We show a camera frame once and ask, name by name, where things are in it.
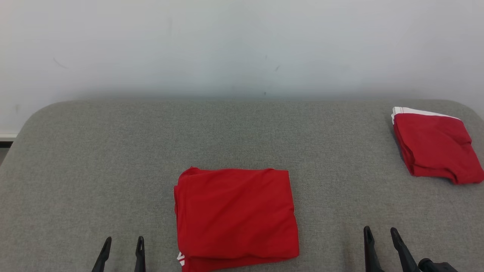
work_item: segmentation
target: white wall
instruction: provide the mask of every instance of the white wall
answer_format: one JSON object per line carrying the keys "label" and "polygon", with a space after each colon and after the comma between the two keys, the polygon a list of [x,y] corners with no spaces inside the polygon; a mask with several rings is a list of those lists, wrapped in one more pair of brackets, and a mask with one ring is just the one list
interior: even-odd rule
{"label": "white wall", "polygon": [[0,133],[95,92],[441,98],[484,116],[483,72],[482,0],[0,0]]}

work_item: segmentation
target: red fabric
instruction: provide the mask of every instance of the red fabric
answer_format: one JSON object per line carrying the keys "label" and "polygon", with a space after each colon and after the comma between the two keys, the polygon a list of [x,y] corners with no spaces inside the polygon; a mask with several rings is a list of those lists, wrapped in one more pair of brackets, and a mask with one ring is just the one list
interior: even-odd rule
{"label": "red fabric", "polygon": [[200,170],[175,186],[183,272],[277,262],[299,255],[289,174],[284,170]]}
{"label": "red fabric", "polygon": [[395,115],[393,129],[413,176],[444,177],[455,184],[484,180],[484,171],[461,120],[403,113]]}

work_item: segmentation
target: floor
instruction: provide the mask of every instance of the floor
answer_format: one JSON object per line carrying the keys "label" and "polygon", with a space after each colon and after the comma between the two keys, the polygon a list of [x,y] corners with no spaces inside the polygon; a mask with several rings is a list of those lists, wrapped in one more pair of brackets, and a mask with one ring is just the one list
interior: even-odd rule
{"label": "floor", "polygon": [[0,148],[0,165],[3,162],[3,159],[7,155],[7,152],[10,148]]}

